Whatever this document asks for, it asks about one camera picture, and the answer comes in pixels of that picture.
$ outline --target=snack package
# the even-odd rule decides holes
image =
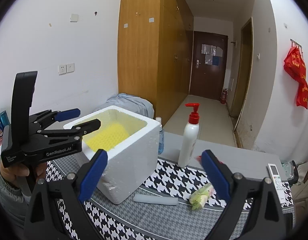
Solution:
[[[192,210],[202,209],[213,193],[214,188],[211,183],[207,183],[200,189],[196,190],[192,195],[190,195]]]

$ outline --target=doorway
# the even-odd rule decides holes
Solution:
[[[253,22],[250,18],[241,28],[241,54],[239,60],[238,78],[234,93],[234,99],[230,110],[230,116],[234,126],[237,128],[238,121],[243,111],[244,102],[249,87],[253,62]]]
[[[194,32],[190,94],[220,101],[227,60],[228,37]]]

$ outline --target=tiled floor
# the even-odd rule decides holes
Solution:
[[[173,116],[168,120],[164,129],[167,132],[183,135],[192,107],[186,103],[199,103],[198,139],[236,147],[233,134],[233,124],[226,106],[217,100],[188,95]]]

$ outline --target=white bottle cap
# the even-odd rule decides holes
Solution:
[[[162,124],[162,118],[161,117],[156,117],[155,120],[158,121],[160,124]]]

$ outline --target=blue spray bottle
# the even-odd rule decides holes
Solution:
[[[159,131],[159,146],[158,146],[158,154],[161,154],[164,151],[164,129],[162,128],[162,118],[156,117],[155,120],[161,124],[160,126],[161,130]]]

